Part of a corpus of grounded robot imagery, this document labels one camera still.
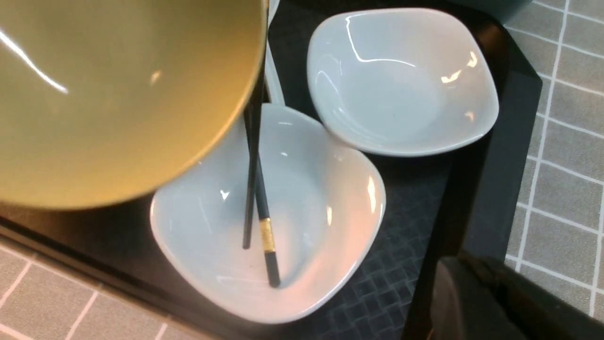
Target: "square white bowl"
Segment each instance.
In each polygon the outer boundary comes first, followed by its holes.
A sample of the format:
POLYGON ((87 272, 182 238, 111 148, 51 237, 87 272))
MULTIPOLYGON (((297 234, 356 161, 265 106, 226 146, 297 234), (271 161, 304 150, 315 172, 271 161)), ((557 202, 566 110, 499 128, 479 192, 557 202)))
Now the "square white bowl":
POLYGON ((460 148, 484 136, 499 112, 478 44, 459 20, 436 10, 328 18, 310 40, 307 76, 326 128, 375 154, 460 148))
POLYGON ((384 183, 361 152, 317 121, 264 104, 260 156, 281 285, 269 287, 256 215, 242 249, 249 155, 237 122, 194 168, 157 191, 153 236, 176 270, 241 318, 276 324, 329 300, 365 258, 386 205, 384 183))

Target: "chopstick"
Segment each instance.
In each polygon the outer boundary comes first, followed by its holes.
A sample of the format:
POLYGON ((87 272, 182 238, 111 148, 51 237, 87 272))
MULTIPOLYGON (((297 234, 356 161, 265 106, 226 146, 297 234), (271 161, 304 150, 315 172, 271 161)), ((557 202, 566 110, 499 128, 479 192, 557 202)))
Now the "chopstick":
MULTIPOLYGON (((261 111, 258 112, 256 115, 254 115, 254 110, 246 110, 243 114, 244 116, 244 121, 245 121, 245 127, 246 127, 246 132, 248 135, 248 143, 249 143, 249 151, 252 151, 252 145, 255 142, 259 142, 260 140, 260 130, 256 130, 256 124, 258 123, 258 121, 260 121, 260 117, 261 116, 261 111)), ((271 215, 269 213, 269 209, 268 209, 268 201, 266 198, 266 188, 265 188, 265 183, 264 183, 264 175, 262 174, 262 163, 260 161, 260 155, 259 153, 256 153, 256 157, 252 157, 252 155, 250 153, 250 166, 252 166, 254 163, 251 160, 252 158, 256 159, 256 172, 255 172, 255 198, 256 198, 256 204, 257 204, 257 209, 258 209, 258 216, 260 219, 260 236, 262 237, 262 245, 264 248, 264 253, 265 253, 265 262, 266 262, 266 271, 268 274, 268 282, 269 285, 273 288, 278 287, 281 284, 281 278, 279 275, 279 268, 278 268, 278 264, 277 264, 277 253, 275 251, 275 242, 273 239, 273 234, 272 234, 272 224, 271 224, 271 215)), ((246 204, 246 209, 250 208, 251 209, 251 213, 249 210, 246 210, 246 218, 248 215, 251 215, 253 217, 253 209, 254 209, 254 204, 253 204, 253 198, 252 198, 252 204, 246 204)), ((251 221, 249 222, 249 224, 245 225, 245 230, 244 233, 248 233, 248 234, 244 234, 244 249, 248 249, 249 248, 249 244, 251 243, 251 221)))
MULTIPOLYGON (((269 2, 266 0, 266 15, 268 17, 269 2)), ((264 98, 265 81, 265 62, 262 62, 260 72, 254 91, 251 96, 250 104, 243 112, 245 130, 248 138, 249 148, 249 168, 248 168, 248 188, 245 202, 245 221, 243 225, 243 248, 249 249, 252 239, 252 222, 254 218, 254 196, 258 204, 258 215, 260 217, 260 235, 265 252, 266 272, 268 274, 269 285, 273 288, 281 284, 279 268, 277 266, 277 253, 275 252, 275 242, 272 235, 271 216, 268 211, 268 202, 266 199, 266 188, 264 176, 262 174, 262 164, 260 163, 260 123, 262 120, 262 102, 264 98)))
POLYGON ((276 288, 281 284, 281 278, 279 277, 277 252, 275 251, 275 241, 272 236, 271 216, 268 212, 268 202, 266 200, 266 189, 264 186, 264 177, 262 176, 260 158, 258 158, 258 178, 256 186, 256 203, 258 204, 258 216, 260 219, 260 236, 262 237, 262 246, 265 251, 268 283, 271 287, 276 288))
MULTIPOLYGON (((262 66, 260 76, 263 78, 264 66, 262 66)), ((245 121, 245 131, 248 137, 249 148, 249 166, 248 166, 248 187, 245 198, 245 219, 243 222, 243 248, 249 249, 252 240, 252 223, 254 219, 254 196, 258 178, 258 149, 260 144, 260 121, 262 118, 262 97, 263 97, 263 79, 259 77, 256 88, 252 93, 252 102, 243 112, 245 121)))

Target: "bowl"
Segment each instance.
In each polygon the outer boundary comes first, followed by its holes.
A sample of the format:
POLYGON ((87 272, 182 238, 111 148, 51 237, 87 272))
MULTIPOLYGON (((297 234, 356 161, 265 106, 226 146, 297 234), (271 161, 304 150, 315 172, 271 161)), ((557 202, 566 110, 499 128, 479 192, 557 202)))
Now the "bowl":
POLYGON ((249 99, 264 3, 0 2, 0 201, 105 206, 181 175, 249 99))
POLYGON ((250 321, 302 318, 329 300, 366 256, 382 222, 380 174, 317 121, 264 104, 260 156, 281 285, 269 287, 256 215, 242 249, 248 150, 237 122, 203 161, 160 188, 153 236, 176 270, 210 301, 250 321))
POLYGON ((326 128, 363 151, 438 154, 484 136, 499 111, 495 84, 467 28, 424 8, 325 20, 310 40, 310 95, 326 128))

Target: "black table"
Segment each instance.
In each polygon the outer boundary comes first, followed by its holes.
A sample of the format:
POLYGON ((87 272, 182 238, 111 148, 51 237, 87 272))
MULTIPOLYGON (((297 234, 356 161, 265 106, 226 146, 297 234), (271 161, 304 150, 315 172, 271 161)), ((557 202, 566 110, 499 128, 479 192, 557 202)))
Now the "black table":
POLYGON ((416 159, 370 156, 388 207, 374 245, 325 306, 285 325, 247 322, 216 307, 167 262, 149 229, 151 196, 101 209, 48 212, 0 206, 0 234, 67 264, 194 327, 227 339, 424 340, 437 260, 461 250, 503 260, 541 91, 541 80, 505 29, 438 1, 281 0, 269 40, 288 106, 317 119, 306 85, 314 28, 344 11, 426 4, 457 16, 495 79, 500 115, 478 142, 416 159))

